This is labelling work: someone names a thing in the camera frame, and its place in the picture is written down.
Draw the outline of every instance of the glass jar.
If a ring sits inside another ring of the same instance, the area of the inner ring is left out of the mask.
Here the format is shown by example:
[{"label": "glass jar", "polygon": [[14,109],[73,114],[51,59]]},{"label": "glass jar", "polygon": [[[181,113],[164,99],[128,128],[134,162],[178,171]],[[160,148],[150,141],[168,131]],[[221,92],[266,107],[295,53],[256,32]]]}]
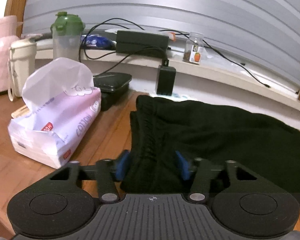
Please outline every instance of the glass jar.
[{"label": "glass jar", "polygon": [[199,65],[203,57],[206,57],[206,49],[202,41],[203,35],[200,33],[190,33],[186,42],[183,61]]}]

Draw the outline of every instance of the shaker bottle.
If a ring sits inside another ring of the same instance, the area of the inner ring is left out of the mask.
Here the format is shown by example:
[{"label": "shaker bottle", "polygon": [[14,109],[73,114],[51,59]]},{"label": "shaker bottle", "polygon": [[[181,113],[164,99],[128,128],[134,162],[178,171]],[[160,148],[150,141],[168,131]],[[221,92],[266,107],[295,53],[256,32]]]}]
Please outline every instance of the shaker bottle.
[{"label": "shaker bottle", "polygon": [[78,15],[58,12],[51,25],[53,39],[53,59],[67,57],[78,61],[81,34],[85,24]]}]

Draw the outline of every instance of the black pants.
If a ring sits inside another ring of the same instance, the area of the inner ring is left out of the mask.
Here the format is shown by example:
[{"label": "black pants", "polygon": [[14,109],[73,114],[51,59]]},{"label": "black pants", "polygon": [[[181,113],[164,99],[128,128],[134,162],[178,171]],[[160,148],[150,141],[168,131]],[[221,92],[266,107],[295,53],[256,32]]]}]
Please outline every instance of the black pants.
[{"label": "black pants", "polygon": [[139,96],[131,112],[133,162],[122,182],[131,193],[189,191],[178,150],[215,164],[236,160],[290,193],[300,193],[300,131],[263,114],[196,101]]}]

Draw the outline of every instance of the black cable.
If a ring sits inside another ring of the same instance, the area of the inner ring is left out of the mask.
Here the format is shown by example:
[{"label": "black cable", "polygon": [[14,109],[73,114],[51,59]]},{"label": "black cable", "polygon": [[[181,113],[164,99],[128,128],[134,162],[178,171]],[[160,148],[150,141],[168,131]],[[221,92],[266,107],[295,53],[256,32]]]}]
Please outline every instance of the black cable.
[{"label": "black cable", "polygon": [[122,28],[125,28],[125,29],[128,29],[128,30],[130,29],[126,26],[123,26],[123,25],[120,25],[120,24],[117,24],[117,23],[103,23],[103,25],[115,25],[115,26],[119,26],[119,27],[122,27]]},{"label": "black cable", "polygon": [[247,68],[245,68],[243,65],[239,64],[239,63],[236,63],[235,61],[233,60],[230,60],[229,58],[227,58],[225,55],[223,55],[220,51],[218,51],[217,49],[213,48],[210,46],[209,43],[207,43],[204,39],[202,39],[202,41],[207,44],[207,46],[212,49],[214,52],[216,52],[217,54],[219,54],[221,57],[223,57],[224,59],[230,61],[231,63],[233,64],[236,64],[238,65],[239,67],[243,68],[246,72],[248,72],[250,74],[250,76],[252,76],[256,81],[258,81],[260,84],[264,85],[265,87],[267,88],[271,88],[268,84],[265,84],[263,82],[261,82],[259,79],[257,79]]},{"label": "black cable", "polygon": [[108,19],[108,20],[106,20],[106,21],[104,21],[104,22],[101,22],[101,23],[99,23],[99,24],[93,26],[93,27],[88,31],[88,33],[86,34],[85,38],[82,40],[81,45],[80,45],[80,48],[79,48],[79,62],[81,62],[81,49],[82,49],[83,44],[86,44],[88,35],[89,35],[90,33],[92,33],[92,32],[93,32],[97,27],[99,27],[100,25],[103,25],[103,24],[105,24],[105,23],[107,23],[107,22],[109,22],[109,21],[111,21],[111,20],[122,20],[122,21],[126,21],[126,22],[129,22],[129,23],[134,24],[135,26],[139,27],[141,30],[145,30],[145,29],[142,28],[140,25],[138,25],[138,24],[136,24],[136,23],[134,23],[134,22],[131,22],[131,21],[129,21],[129,20],[122,19],[122,18],[111,18],[111,19]]},{"label": "black cable", "polygon": [[168,59],[168,56],[167,56],[166,52],[165,52],[163,49],[161,49],[161,48],[159,48],[159,47],[145,47],[145,48],[143,48],[143,49],[140,49],[140,50],[137,50],[137,51],[135,51],[135,52],[132,52],[132,53],[128,54],[128,55],[125,56],[123,59],[121,59],[119,62],[117,62],[116,64],[114,64],[111,68],[107,69],[106,71],[103,71],[102,73],[100,73],[100,74],[98,74],[98,75],[95,75],[94,77],[99,76],[99,75],[102,75],[102,74],[104,74],[104,73],[106,73],[106,72],[108,72],[108,71],[114,69],[117,65],[119,65],[120,63],[122,63],[127,57],[130,57],[130,56],[133,55],[133,54],[136,54],[136,53],[138,53],[138,52],[142,52],[142,51],[148,50],[148,49],[156,49],[156,50],[158,50],[158,51],[162,51],[163,54],[164,54],[164,58],[162,57],[162,59]]},{"label": "black cable", "polygon": [[[183,32],[180,32],[180,31],[177,31],[177,30],[172,30],[172,29],[159,30],[159,32],[165,32],[165,31],[173,31],[173,32],[177,32],[177,33],[179,33],[179,35],[183,35],[183,36],[187,37],[188,39],[190,39],[189,36],[188,36],[188,34],[183,33]],[[205,44],[207,44],[207,46],[208,46],[209,49],[212,49],[214,52],[216,52],[217,54],[219,54],[219,55],[220,55],[221,57],[223,57],[224,59],[226,59],[226,60],[230,61],[231,63],[236,64],[236,65],[238,65],[239,67],[243,68],[246,72],[248,72],[248,73],[250,74],[250,76],[252,76],[252,77],[253,77],[256,81],[258,81],[260,84],[264,85],[264,86],[267,87],[267,88],[271,88],[268,84],[265,84],[265,83],[261,82],[260,80],[258,80],[258,79],[257,79],[257,78],[256,78],[256,77],[255,77],[255,76],[254,76],[247,68],[245,68],[242,64],[239,64],[239,63],[234,62],[233,60],[230,60],[230,59],[227,58],[225,55],[223,55],[219,50],[217,50],[217,49],[211,47],[210,44],[207,43],[204,39],[202,39],[202,41],[203,41]]]},{"label": "black cable", "polygon": [[177,31],[177,30],[164,29],[164,30],[159,30],[159,32],[176,32],[176,33],[178,33],[178,35],[183,35],[183,36],[185,36],[185,37],[187,37],[189,39],[189,36],[188,36],[189,34],[188,33],[183,33],[181,31]]},{"label": "black cable", "polygon": [[112,52],[109,52],[109,53],[107,53],[107,54],[104,54],[104,55],[102,55],[102,56],[100,56],[100,57],[93,58],[93,57],[89,57],[89,56],[87,55],[87,52],[86,52],[85,49],[84,49],[83,51],[84,51],[84,54],[86,55],[87,59],[90,59],[90,60],[100,59],[100,58],[103,58],[103,57],[108,56],[108,55],[110,55],[110,54],[116,53],[115,51],[112,51]]}]

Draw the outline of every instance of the gripper base plate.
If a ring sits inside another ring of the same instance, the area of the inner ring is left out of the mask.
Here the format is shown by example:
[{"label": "gripper base plate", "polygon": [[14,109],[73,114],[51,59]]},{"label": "gripper base plate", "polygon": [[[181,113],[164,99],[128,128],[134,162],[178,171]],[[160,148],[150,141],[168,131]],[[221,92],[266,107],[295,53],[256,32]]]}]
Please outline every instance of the gripper base plate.
[{"label": "gripper base plate", "polygon": [[[14,237],[14,240],[30,239],[22,235]],[[56,240],[104,239],[247,240],[249,238],[238,236],[223,228],[213,219],[206,206],[188,203],[180,194],[127,194],[119,203],[101,206],[85,227],[69,233],[68,236],[56,238]]]}]

